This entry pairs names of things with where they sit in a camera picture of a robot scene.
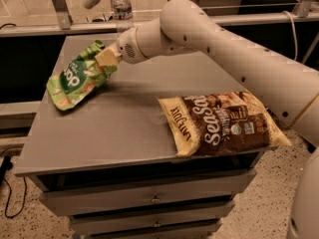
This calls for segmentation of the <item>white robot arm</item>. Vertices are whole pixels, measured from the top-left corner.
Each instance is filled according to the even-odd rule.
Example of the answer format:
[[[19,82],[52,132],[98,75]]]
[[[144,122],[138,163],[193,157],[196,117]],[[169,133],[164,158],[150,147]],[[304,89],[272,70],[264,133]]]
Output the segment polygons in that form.
[[[319,72],[215,24],[195,3],[170,0],[159,17],[121,34],[101,66],[201,51],[315,146],[296,189],[287,239],[319,234]]]

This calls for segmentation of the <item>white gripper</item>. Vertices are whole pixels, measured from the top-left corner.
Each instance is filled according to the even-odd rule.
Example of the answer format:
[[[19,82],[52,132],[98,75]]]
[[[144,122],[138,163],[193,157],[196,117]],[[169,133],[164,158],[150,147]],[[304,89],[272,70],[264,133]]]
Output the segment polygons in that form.
[[[147,59],[138,45],[137,28],[131,28],[122,33],[116,44],[117,50],[106,48],[95,56],[100,66],[116,66],[120,63],[121,58],[129,64],[137,64]]]

